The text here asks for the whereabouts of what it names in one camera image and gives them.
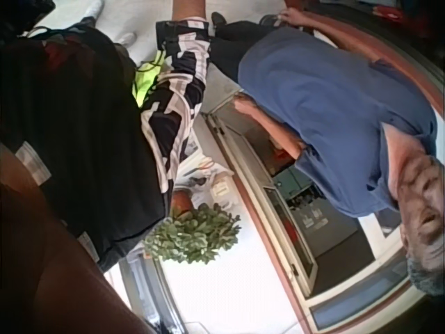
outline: window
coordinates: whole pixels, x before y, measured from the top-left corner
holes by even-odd
[[[140,252],[132,252],[119,265],[131,309],[158,333],[184,333],[160,264],[145,259]]]
[[[311,308],[317,328],[323,330],[356,315],[390,293],[407,276],[405,253],[400,251],[361,282],[329,301]]]
[[[293,220],[286,210],[285,204],[283,203],[276,189],[264,188],[264,191],[269,197],[269,200],[272,202],[272,206],[275,208],[275,211],[277,212],[277,215],[280,218],[289,239],[291,240],[292,246],[295,248],[298,257],[302,262],[303,268],[305,269],[307,275],[310,276],[314,264],[306,251],[305,245],[301,241],[300,233],[294,226]]]

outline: gray hair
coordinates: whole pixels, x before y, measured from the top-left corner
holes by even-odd
[[[424,294],[432,297],[445,296],[445,273],[443,268],[426,271],[411,257],[407,259],[411,283]]]

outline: white shoe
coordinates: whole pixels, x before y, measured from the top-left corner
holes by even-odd
[[[128,49],[137,39],[138,36],[136,33],[126,33],[118,40],[118,44],[121,44],[125,49]]]
[[[105,0],[93,0],[93,3],[90,5],[90,7],[88,7],[83,16],[94,17],[95,19],[98,19],[104,7],[105,7]]]

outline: ear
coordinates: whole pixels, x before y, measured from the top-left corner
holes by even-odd
[[[408,242],[408,235],[406,233],[406,227],[403,223],[400,225],[400,237],[402,239],[403,248],[407,253],[410,253],[409,250],[409,242]]]

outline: black and white patterned shirt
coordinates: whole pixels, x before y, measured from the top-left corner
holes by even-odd
[[[200,18],[164,22],[168,69],[143,104],[142,131],[156,159],[161,193],[172,191],[193,121],[200,112],[209,65],[209,23]]]

